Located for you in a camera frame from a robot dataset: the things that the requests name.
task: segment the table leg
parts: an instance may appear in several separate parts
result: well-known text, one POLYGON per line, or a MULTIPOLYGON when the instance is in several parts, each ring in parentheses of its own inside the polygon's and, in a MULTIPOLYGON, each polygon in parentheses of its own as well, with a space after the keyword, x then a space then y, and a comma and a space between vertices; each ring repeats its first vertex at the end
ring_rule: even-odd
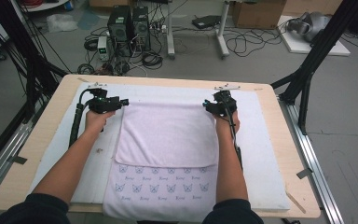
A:
POLYGON ((173 44, 173 32, 172 32, 172 12, 171 12, 172 0, 168 1, 168 26, 167 26, 167 49, 170 59, 175 59, 175 47, 173 44))
POLYGON ((222 19, 220 21, 220 28, 216 30, 217 40, 219 42, 220 49, 222 50, 222 59, 224 59, 229 55, 228 48, 226 45, 226 40, 223 37, 223 32, 225 31, 225 26, 226 26, 228 8, 229 8, 229 2, 225 1, 225 3, 223 4, 223 13, 222 13, 222 19))

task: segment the black box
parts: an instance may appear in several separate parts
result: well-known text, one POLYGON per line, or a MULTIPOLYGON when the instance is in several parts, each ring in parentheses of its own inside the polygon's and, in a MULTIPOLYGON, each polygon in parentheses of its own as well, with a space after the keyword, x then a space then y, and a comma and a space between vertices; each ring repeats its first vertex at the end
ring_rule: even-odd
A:
POLYGON ((107 28, 114 43, 131 41, 134 35, 130 6, 113 6, 107 28))
POLYGON ((149 31, 149 10, 147 7, 136 7, 132 12, 132 22, 134 34, 136 36, 136 47, 141 50, 150 50, 150 31, 149 31))

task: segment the black sleeve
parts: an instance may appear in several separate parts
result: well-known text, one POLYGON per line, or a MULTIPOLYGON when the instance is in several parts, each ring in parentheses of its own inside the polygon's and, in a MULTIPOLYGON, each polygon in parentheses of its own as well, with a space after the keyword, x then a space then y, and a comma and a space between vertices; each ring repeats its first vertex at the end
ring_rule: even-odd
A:
POLYGON ((68 205, 47 194, 30 194, 23 203, 9 208, 0 216, 0 224, 69 224, 68 205))
POLYGON ((251 209, 251 204, 243 199, 230 199, 217 203, 202 224, 263 224, 263 220, 251 209))

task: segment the folded towel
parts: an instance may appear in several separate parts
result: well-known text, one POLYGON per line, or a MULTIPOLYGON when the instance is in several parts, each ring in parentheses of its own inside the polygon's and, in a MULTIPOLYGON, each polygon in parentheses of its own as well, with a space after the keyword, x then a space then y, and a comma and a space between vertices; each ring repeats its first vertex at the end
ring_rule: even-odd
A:
POLYGON ((106 216, 202 222, 215 204, 217 166, 158 168, 112 163, 103 202, 106 216))
POLYGON ((202 104, 131 102, 124 108, 116 161, 148 167, 217 164, 214 118, 202 104))

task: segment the desktop computer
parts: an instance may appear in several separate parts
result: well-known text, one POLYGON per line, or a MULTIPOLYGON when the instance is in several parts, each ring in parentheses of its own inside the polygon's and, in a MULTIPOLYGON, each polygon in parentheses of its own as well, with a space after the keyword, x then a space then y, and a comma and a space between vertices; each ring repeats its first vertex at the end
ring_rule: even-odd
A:
POLYGON ((130 6, 113 6, 107 28, 115 54, 130 57, 131 41, 134 38, 130 6))
POLYGON ((150 51, 148 7, 136 7, 132 12, 135 45, 142 51, 150 51))

